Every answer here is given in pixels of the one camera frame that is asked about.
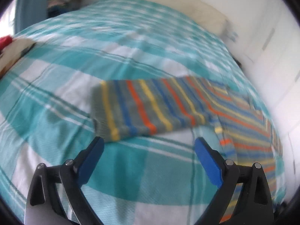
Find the blue curtain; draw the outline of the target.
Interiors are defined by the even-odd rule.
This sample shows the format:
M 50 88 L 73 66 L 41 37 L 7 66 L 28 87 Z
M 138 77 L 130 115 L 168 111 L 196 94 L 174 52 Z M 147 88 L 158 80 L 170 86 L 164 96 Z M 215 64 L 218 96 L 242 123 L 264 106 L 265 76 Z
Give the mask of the blue curtain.
M 14 19 L 15 34 L 47 19 L 47 6 L 48 0 L 17 0 Z

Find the teal white plaid bedspread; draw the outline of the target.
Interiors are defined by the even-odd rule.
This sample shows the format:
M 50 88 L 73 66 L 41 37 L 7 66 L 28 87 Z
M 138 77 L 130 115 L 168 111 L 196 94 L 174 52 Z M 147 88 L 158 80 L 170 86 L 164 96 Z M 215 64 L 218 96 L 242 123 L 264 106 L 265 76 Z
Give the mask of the teal white plaid bedspread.
M 1 198 L 19 221 L 37 165 L 73 159 L 96 136 L 89 97 L 99 82 L 200 77 L 252 95 L 269 116 L 222 40 L 157 3 L 100 0 L 20 36 L 36 44 L 1 79 Z

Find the patterned cushion at bedside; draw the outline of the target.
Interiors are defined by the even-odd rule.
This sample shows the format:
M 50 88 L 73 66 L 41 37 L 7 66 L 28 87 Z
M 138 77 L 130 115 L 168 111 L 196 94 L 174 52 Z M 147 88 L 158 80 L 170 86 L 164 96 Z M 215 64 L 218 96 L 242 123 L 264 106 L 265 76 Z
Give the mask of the patterned cushion at bedside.
M 1 66 L 0 79 L 2 79 L 11 67 L 26 55 L 36 42 L 24 37 L 1 37 Z

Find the multicolour striped knit sweater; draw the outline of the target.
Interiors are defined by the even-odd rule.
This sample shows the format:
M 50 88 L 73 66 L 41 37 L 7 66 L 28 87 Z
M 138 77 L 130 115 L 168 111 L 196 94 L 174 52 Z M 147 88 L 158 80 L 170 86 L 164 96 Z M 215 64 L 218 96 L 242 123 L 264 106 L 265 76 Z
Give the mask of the multicolour striped knit sweater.
M 281 203 L 282 145 L 252 95 L 182 76 L 102 81 L 88 102 L 105 147 L 84 193 L 105 224 L 194 224 L 218 189 L 196 155 L 199 137 L 238 165 L 262 164 Z

